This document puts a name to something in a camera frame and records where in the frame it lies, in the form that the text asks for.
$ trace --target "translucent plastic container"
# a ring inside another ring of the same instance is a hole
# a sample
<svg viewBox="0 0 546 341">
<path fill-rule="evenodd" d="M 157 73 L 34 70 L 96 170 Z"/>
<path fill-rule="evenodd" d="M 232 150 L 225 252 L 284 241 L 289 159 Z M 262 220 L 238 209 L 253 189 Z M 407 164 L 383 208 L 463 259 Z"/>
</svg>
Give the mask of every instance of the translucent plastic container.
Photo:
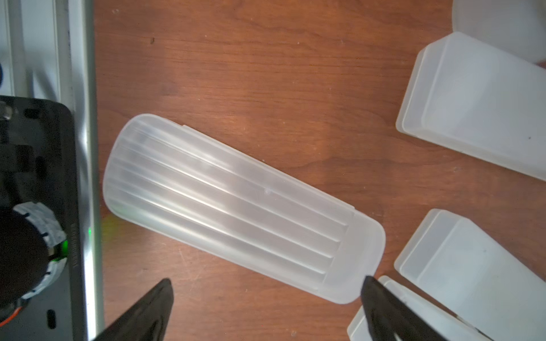
<svg viewBox="0 0 546 341">
<path fill-rule="evenodd" d="M 545 0 L 454 0 L 453 31 L 531 63 L 546 59 Z"/>
<path fill-rule="evenodd" d="M 459 32 L 423 49 L 399 131 L 546 180 L 546 70 Z"/>
<path fill-rule="evenodd" d="M 489 341 L 474 328 L 465 325 L 389 277 L 381 276 L 379 282 L 448 341 Z M 347 333 L 351 341 L 371 341 L 362 307 L 347 328 Z"/>
<path fill-rule="evenodd" d="M 125 220 L 335 303 L 359 297 L 385 247 L 353 206 L 154 115 L 120 132 L 103 194 Z"/>
<path fill-rule="evenodd" d="M 546 283 L 467 218 L 431 210 L 394 267 L 495 341 L 545 339 Z"/>
</svg>

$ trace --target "ridged plastic lid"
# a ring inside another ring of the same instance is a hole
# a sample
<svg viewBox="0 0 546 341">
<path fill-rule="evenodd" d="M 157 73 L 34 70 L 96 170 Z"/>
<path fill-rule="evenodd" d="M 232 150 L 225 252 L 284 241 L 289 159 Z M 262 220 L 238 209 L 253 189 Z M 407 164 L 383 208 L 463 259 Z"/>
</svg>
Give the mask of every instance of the ridged plastic lid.
<svg viewBox="0 0 546 341">
<path fill-rule="evenodd" d="M 336 303 L 359 297 L 385 247 L 353 206 L 154 115 L 120 132 L 103 194 L 125 220 Z"/>
</svg>

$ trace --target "frosted plastic box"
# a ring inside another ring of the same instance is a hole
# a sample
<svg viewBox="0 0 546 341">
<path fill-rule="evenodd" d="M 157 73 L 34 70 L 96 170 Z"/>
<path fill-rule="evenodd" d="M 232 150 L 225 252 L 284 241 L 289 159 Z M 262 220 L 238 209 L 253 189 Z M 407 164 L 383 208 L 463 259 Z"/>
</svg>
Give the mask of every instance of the frosted plastic box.
<svg viewBox="0 0 546 341">
<path fill-rule="evenodd" d="M 495 341 L 545 339 L 546 283 L 465 217 L 431 210 L 394 267 Z"/>
<path fill-rule="evenodd" d="M 396 127 L 546 180 L 546 69 L 452 33 L 419 53 Z"/>
</svg>

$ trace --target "wooden table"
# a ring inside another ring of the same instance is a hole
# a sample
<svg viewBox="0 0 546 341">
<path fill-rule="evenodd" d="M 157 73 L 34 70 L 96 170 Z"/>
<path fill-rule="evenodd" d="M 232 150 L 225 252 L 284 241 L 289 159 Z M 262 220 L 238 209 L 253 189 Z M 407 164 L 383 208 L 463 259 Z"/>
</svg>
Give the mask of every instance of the wooden table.
<svg viewBox="0 0 546 341">
<path fill-rule="evenodd" d="M 143 112 L 187 124 L 380 222 L 377 276 L 431 208 L 471 218 L 546 277 L 546 183 L 396 131 L 415 57 L 451 1 L 96 0 L 100 170 Z M 347 340 L 339 305 L 102 208 L 106 323 L 163 277 L 167 340 Z"/>
</svg>

